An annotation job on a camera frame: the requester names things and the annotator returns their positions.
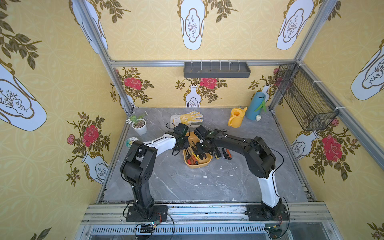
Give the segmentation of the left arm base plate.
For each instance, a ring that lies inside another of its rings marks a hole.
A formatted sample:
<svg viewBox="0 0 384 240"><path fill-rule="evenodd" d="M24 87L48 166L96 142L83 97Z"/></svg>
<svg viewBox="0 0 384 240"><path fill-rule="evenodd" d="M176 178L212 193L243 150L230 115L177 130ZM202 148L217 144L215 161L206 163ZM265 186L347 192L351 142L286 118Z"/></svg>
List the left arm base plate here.
<svg viewBox="0 0 384 240"><path fill-rule="evenodd" d="M168 206L155 205L147 210L140 210L137 206L133 205L128 208L126 222L146 223L153 221L166 221L168 214Z"/></svg>

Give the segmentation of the yellow plastic storage box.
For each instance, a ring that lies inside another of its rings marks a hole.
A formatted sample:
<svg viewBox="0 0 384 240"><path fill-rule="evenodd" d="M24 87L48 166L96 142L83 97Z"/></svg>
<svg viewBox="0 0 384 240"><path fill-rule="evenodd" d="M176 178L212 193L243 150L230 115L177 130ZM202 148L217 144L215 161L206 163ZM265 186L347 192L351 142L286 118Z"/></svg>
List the yellow plastic storage box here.
<svg viewBox="0 0 384 240"><path fill-rule="evenodd" d="M213 156L210 154L204 154L203 156L196 155L196 144L199 143L200 140L194 133L187 134L187 137L189 147L183 150L185 164L191 169L206 167L213 159Z"/></svg>

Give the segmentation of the orange black handle screwdriver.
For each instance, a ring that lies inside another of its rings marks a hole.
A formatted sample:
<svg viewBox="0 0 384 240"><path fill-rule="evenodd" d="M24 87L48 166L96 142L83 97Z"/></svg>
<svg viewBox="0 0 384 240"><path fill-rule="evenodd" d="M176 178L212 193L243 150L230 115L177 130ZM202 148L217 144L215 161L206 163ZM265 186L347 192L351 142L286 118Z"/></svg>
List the orange black handle screwdriver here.
<svg viewBox="0 0 384 240"><path fill-rule="evenodd" d="M226 152L227 152L228 160L231 160L232 159L232 155L230 153L230 150L226 149Z"/></svg>

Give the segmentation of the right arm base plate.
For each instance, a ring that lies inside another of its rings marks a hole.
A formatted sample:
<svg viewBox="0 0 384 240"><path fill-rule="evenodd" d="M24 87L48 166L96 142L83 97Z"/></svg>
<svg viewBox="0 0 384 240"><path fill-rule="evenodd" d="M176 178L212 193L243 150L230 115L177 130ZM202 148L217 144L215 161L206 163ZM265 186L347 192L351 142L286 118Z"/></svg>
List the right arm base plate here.
<svg viewBox="0 0 384 240"><path fill-rule="evenodd" d="M290 219L285 205L277 205L271 208L267 205L247 205L245 215L250 221L288 221Z"/></svg>

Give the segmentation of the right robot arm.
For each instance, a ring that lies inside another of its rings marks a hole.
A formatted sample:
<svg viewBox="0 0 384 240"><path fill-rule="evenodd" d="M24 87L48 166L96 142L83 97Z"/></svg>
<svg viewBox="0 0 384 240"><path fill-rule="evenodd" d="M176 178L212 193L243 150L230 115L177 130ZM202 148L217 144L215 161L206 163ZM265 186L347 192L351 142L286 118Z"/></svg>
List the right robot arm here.
<svg viewBox="0 0 384 240"><path fill-rule="evenodd" d="M200 140L196 143L197 155L217 153L219 148L241 154L245 157L250 172L258 178L263 207L272 210L282 204L274 179L276 157L262 138L240 138L222 130L209 131L204 126L198 126L194 134Z"/></svg>

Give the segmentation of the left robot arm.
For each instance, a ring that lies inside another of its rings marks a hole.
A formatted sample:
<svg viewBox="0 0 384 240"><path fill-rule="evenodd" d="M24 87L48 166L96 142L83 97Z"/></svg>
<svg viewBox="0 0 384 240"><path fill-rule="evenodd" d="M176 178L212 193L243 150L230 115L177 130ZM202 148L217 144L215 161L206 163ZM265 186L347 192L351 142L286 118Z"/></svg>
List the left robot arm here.
<svg viewBox="0 0 384 240"><path fill-rule="evenodd" d="M165 218L167 206L155 206L150 192L149 179L153 173L156 157L173 150L181 152L189 146L189 127L179 123L172 132L151 141L135 141L127 153L120 172L123 180L131 185L134 202L129 207L127 222L153 221Z"/></svg>

